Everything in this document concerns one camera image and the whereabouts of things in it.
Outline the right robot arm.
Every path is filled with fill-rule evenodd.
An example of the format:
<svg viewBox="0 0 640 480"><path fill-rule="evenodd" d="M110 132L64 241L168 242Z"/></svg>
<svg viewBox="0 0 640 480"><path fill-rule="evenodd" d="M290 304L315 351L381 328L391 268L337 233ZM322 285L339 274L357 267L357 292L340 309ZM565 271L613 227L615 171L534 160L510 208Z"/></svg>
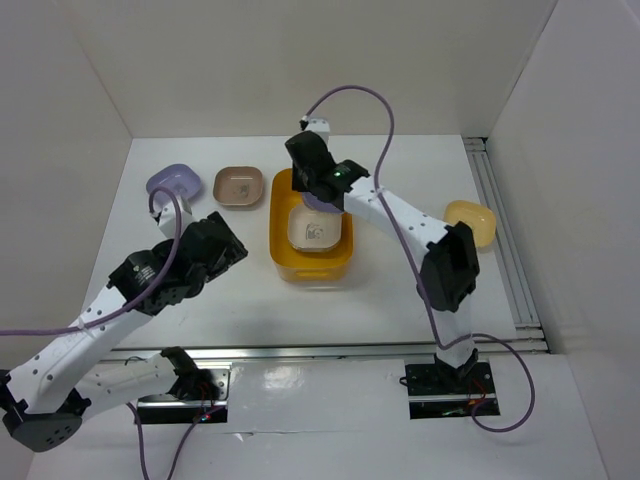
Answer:
<svg viewBox="0 0 640 480"><path fill-rule="evenodd" d="M400 242L436 341L438 384L448 392L460 391L478 359L467 301L480 273L471 228L420 211L352 160L336 162L327 138L303 131L285 142L292 188L309 206L348 213Z"/></svg>

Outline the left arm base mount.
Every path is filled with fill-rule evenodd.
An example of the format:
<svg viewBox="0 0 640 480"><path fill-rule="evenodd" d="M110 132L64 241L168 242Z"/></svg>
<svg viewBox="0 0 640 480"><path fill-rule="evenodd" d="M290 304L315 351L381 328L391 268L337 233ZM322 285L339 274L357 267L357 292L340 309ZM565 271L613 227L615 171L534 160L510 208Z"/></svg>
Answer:
<svg viewBox="0 0 640 480"><path fill-rule="evenodd" d="M194 420L202 424L223 424L228 420L228 397L231 364L209 362L200 365L211 376L207 386L196 386L188 396L179 399L171 394L140 398L135 408L143 425L188 425Z"/></svg>

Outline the cream plate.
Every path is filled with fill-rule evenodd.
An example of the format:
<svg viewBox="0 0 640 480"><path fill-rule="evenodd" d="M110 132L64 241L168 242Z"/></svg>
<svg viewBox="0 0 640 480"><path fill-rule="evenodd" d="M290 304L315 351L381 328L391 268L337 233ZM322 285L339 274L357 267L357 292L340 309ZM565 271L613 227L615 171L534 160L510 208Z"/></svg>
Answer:
<svg viewBox="0 0 640 480"><path fill-rule="evenodd" d="M288 216L287 239L292 248L301 252L326 252L341 240L342 216L308 208L293 207Z"/></svg>

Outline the lavender plate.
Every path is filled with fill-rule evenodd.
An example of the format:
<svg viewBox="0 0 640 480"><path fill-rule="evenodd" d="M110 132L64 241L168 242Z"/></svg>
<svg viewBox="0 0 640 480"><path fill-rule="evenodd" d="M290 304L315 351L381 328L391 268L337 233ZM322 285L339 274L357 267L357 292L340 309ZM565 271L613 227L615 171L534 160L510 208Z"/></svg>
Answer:
<svg viewBox="0 0 640 480"><path fill-rule="evenodd" d="M192 201L202 190L202 180L186 164L172 164L159 170L147 180L145 188L148 194L157 187L167 188L176 197Z"/></svg>
<svg viewBox="0 0 640 480"><path fill-rule="evenodd" d="M317 212L327 213L327 214L337 214L342 215L343 211L333 205L330 202L323 202L319 200L316 196L314 196L311 192L302 192L301 198L303 200L304 205Z"/></svg>

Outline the yellow plate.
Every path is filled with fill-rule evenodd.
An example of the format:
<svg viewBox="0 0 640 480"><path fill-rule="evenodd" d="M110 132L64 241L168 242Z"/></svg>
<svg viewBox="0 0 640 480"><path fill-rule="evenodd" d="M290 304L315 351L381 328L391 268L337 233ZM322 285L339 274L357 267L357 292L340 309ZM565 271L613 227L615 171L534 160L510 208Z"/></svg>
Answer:
<svg viewBox="0 0 640 480"><path fill-rule="evenodd" d="M450 202L444 212L444 221L450 225L459 222L466 224L472 231L475 246L479 249L489 247L496 235L496 216L489 208L466 200Z"/></svg>

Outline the brown plate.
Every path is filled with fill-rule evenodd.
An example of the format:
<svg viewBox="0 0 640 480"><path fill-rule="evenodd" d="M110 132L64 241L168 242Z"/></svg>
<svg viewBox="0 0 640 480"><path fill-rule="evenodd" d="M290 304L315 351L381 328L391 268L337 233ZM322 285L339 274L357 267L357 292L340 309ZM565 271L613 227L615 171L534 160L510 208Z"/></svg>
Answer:
<svg viewBox="0 0 640 480"><path fill-rule="evenodd" d="M264 177L253 166L228 166L218 171L212 194L224 207L244 208L256 205L262 195Z"/></svg>

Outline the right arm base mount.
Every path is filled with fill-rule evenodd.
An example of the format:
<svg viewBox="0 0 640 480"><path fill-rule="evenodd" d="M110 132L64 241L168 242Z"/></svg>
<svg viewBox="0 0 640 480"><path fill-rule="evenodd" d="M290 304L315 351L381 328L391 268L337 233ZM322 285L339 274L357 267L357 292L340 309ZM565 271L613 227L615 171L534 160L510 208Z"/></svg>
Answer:
<svg viewBox="0 0 640 480"><path fill-rule="evenodd" d="M407 364L399 383L407 390L411 420L499 416L492 370L488 362L476 364L461 382L446 383L432 363Z"/></svg>

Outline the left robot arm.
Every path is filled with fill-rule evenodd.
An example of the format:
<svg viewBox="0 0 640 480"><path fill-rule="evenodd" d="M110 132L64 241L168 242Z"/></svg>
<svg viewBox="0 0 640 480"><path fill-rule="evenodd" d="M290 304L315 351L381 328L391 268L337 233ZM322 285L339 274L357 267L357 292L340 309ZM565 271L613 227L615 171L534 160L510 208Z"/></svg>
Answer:
<svg viewBox="0 0 640 480"><path fill-rule="evenodd" d="M33 452L46 452L69 440L85 421L129 401L215 392L211 374L181 347L103 373L93 368L135 330L197 296L247 254L217 212L192 222L179 241L130 254L74 321L75 332L2 372L2 422L9 435Z"/></svg>

